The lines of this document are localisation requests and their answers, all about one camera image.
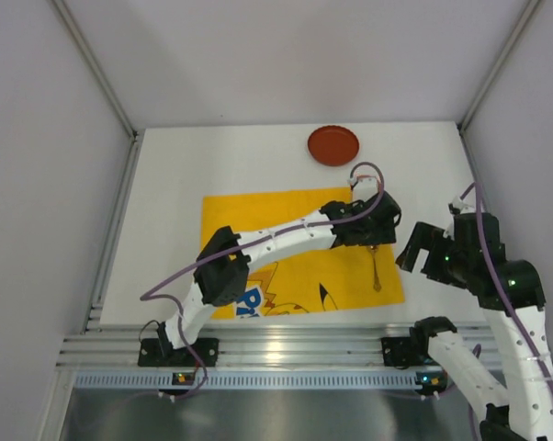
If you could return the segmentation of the gold metal spoon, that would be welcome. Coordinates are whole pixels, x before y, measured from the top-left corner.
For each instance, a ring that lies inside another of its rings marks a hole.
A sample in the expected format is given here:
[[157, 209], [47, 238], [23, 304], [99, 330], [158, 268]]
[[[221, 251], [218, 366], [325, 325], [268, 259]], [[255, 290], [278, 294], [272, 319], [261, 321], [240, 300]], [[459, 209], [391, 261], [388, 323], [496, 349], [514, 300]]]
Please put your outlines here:
[[371, 256], [371, 259], [372, 259], [372, 266], [373, 266], [373, 289], [376, 291], [376, 292], [380, 292], [382, 287], [381, 287], [381, 283], [380, 283], [380, 278], [379, 278], [379, 275], [378, 275], [378, 266], [377, 266], [377, 252], [378, 252], [378, 248], [376, 246], [370, 246], [367, 248], [367, 250], [369, 251], [369, 254]]

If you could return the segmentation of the red round plate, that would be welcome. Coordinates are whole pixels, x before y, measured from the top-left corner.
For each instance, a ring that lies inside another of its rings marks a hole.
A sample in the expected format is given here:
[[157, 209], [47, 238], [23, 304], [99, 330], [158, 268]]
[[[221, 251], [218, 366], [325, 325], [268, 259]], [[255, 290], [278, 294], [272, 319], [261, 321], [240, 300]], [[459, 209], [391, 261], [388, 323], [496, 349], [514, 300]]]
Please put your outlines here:
[[311, 157], [319, 164], [337, 167], [350, 163], [358, 155], [360, 142], [356, 135], [339, 125], [321, 126], [307, 140]]

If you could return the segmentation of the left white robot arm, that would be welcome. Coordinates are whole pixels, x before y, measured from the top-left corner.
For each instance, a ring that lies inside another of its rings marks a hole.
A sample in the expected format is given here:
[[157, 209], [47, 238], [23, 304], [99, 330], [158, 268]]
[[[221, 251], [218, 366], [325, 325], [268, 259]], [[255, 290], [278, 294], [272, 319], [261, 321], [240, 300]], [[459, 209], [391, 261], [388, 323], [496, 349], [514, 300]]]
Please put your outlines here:
[[169, 357], [194, 344], [212, 313], [240, 298], [253, 271], [312, 251], [393, 244], [400, 222], [400, 206], [380, 190], [366, 201], [330, 201], [275, 227], [252, 232], [219, 228], [194, 263], [141, 296], [142, 301], [165, 299], [176, 304], [172, 318], [158, 325], [162, 355]]

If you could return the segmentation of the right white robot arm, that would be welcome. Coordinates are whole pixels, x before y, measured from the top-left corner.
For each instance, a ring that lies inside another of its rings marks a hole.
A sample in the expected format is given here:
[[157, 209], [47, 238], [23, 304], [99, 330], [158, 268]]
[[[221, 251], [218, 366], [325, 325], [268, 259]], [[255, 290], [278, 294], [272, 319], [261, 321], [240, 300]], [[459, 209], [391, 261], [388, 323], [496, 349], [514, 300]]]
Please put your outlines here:
[[414, 349], [452, 379], [480, 424], [484, 440], [553, 440], [553, 362], [547, 342], [546, 300], [536, 268], [510, 260], [499, 222], [489, 213], [461, 213], [450, 231], [418, 222], [397, 258], [412, 271], [463, 288], [478, 301], [502, 361], [500, 383], [472, 354], [446, 317], [429, 317], [410, 329]]

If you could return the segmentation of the yellow printed cloth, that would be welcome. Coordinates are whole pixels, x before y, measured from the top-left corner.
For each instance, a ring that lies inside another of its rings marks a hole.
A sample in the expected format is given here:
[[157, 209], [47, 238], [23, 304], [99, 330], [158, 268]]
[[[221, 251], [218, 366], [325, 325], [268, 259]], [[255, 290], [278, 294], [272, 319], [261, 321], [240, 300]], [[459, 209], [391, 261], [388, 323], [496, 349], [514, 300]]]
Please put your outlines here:
[[[349, 202], [347, 187], [206, 196], [202, 201], [201, 240], [230, 226], [235, 232], [277, 226], [306, 215], [325, 203]], [[220, 321], [292, 316], [378, 308], [405, 301], [401, 277], [389, 245], [378, 246], [381, 291], [373, 289], [368, 247], [337, 247], [307, 252], [265, 266], [249, 277], [244, 293], [233, 304], [215, 310]]]

